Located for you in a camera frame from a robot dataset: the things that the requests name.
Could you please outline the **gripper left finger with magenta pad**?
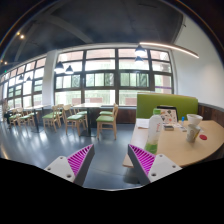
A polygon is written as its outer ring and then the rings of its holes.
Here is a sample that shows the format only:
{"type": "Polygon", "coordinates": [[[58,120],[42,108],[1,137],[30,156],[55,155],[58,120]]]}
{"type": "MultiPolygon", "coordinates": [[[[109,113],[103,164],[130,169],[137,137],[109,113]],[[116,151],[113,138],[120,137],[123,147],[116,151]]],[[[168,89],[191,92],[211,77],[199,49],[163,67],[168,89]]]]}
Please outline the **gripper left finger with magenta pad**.
{"type": "Polygon", "coordinates": [[[94,155],[94,145],[90,144],[68,157],[59,156],[45,171],[82,186],[94,155]]]}

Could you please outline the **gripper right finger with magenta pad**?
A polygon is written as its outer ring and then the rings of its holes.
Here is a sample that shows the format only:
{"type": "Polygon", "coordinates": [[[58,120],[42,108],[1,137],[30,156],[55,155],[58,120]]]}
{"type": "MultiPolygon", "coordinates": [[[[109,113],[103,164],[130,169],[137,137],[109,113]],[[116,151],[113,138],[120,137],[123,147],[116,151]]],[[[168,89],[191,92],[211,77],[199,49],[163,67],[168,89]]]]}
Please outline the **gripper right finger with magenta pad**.
{"type": "Polygon", "coordinates": [[[181,170],[180,166],[164,154],[154,155],[131,144],[128,145],[128,156],[141,185],[147,185],[181,170]]]}

